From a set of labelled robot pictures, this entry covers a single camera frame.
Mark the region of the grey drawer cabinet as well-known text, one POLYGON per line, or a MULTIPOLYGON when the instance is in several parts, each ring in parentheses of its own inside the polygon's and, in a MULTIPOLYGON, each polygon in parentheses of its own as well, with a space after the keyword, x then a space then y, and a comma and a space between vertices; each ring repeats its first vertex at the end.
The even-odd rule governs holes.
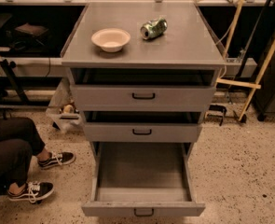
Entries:
MULTIPOLYGON (((73 68, 191 69, 214 70, 215 81, 224 67, 216 45, 203 18, 194 5, 167 2, 93 2, 84 11, 66 52, 62 57, 72 85, 73 68), (159 17, 166 19, 167 30, 155 39, 144 40, 142 25, 159 17), (118 52, 105 52, 91 37, 99 30, 118 28, 131 35, 130 42, 118 52)), ((101 143, 161 142, 93 142, 97 154, 101 143)))

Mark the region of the black metal stand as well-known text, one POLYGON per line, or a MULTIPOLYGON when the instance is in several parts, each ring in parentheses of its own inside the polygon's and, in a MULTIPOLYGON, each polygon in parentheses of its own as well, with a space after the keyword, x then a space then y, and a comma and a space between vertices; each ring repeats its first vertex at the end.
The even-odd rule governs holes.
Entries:
MULTIPOLYGON (((3 51, 10 51, 10 47, 0 47, 0 52, 3 52, 3 51)), ((17 80, 17 77, 15 76, 7 59, 3 58, 1 55, 0 55, 0 66, 3 69, 3 71, 5 72, 5 74, 7 75, 7 78, 9 80, 12 88, 15 90, 18 97, 21 99, 21 103, 23 105, 28 105, 29 100, 24 92, 24 89, 22 88, 21 84, 17 80)))

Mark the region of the grey bottom drawer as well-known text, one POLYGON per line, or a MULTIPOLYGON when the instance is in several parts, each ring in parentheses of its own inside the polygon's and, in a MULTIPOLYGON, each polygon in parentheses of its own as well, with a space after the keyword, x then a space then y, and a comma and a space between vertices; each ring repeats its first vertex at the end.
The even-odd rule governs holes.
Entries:
POLYGON ((198 217, 190 143, 101 143, 96 155, 88 217, 198 217))

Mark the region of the seated person's dark trousers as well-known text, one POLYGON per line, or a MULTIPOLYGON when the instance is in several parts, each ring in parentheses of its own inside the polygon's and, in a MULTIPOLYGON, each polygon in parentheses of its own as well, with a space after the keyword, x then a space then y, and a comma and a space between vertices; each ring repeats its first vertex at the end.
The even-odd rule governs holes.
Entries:
POLYGON ((31 119, 0 119, 0 195, 11 184, 26 183, 31 158, 44 147, 31 119))

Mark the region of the grey middle drawer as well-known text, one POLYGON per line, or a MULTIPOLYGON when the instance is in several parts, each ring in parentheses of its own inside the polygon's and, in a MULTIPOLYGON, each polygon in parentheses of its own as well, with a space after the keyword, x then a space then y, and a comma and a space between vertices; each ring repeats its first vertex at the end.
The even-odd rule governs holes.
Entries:
POLYGON ((84 132, 91 142, 193 143, 199 112, 85 111, 84 132))

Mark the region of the crushed green soda can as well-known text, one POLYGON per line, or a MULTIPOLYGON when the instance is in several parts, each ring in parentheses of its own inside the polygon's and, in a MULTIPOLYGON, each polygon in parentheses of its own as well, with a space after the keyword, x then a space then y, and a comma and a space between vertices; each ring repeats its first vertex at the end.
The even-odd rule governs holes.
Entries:
POLYGON ((140 28, 141 36, 144 40, 155 39, 162 35, 168 28, 165 18, 159 17, 155 20, 148 21, 140 28))

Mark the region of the black white near sneaker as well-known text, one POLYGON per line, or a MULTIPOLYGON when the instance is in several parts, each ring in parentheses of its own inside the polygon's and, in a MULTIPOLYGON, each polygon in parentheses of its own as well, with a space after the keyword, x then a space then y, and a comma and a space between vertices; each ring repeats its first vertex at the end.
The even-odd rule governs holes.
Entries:
POLYGON ((28 182, 25 188, 18 194, 7 193, 12 202, 27 201, 29 203, 41 203, 48 198, 54 191, 52 183, 49 182, 28 182))

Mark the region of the grey drawer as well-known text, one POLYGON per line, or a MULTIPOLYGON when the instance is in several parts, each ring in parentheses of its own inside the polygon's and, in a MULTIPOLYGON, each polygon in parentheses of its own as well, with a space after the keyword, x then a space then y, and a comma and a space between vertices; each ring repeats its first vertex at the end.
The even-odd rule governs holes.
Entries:
POLYGON ((215 92, 214 70, 73 68, 71 91, 82 111, 197 111, 215 92))
POLYGON ((91 142, 193 143, 199 112, 85 111, 84 132, 91 142))
POLYGON ((96 155, 88 217, 198 217, 190 143, 101 143, 96 155))

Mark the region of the white paper bowl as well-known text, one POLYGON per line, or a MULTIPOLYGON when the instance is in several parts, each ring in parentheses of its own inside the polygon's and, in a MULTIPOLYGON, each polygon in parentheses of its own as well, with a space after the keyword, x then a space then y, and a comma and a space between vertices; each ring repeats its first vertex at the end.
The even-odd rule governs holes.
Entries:
POLYGON ((102 29, 94 33, 91 41, 105 52, 118 52, 131 40, 131 35, 118 28, 102 29))

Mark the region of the clear plastic bin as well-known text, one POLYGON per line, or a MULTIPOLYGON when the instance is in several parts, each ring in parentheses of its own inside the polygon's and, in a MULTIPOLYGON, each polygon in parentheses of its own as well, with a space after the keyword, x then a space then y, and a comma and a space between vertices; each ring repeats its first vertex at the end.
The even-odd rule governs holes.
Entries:
POLYGON ((64 77, 55 90, 46 115, 62 133, 79 131, 82 128, 82 118, 76 109, 67 78, 64 77))

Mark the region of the black white sneaker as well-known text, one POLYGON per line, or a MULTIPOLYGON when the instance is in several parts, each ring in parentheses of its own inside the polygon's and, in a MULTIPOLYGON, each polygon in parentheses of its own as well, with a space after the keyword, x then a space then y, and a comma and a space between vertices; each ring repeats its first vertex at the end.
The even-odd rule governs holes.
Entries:
POLYGON ((52 183, 49 182, 28 182, 25 188, 18 194, 7 193, 12 202, 27 201, 29 203, 41 203, 48 198, 54 191, 52 183))
POLYGON ((41 169, 49 169, 56 166, 63 166, 73 163, 76 155, 72 152, 51 152, 50 157, 46 161, 40 161, 38 165, 41 169))

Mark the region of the black white far sneaker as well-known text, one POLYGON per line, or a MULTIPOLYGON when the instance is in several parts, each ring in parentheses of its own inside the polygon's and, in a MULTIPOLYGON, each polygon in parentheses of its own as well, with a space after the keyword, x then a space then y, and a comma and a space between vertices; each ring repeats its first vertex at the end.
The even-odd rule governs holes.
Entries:
POLYGON ((56 166, 63 166, 73 163, 76 155, 72 152, 51 152, 50 157, 46 161, 40 161, 38 165, 41 169, 49 169, 56 166))

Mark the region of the grey top drawer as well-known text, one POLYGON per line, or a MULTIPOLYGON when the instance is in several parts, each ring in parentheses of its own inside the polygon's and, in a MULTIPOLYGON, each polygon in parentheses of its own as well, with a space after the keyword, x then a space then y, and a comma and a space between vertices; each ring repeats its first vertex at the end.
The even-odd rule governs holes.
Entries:
POLYGON ((197 111, 215 92, 214 70, 73 68, 71 91, 82 111, 197 111))

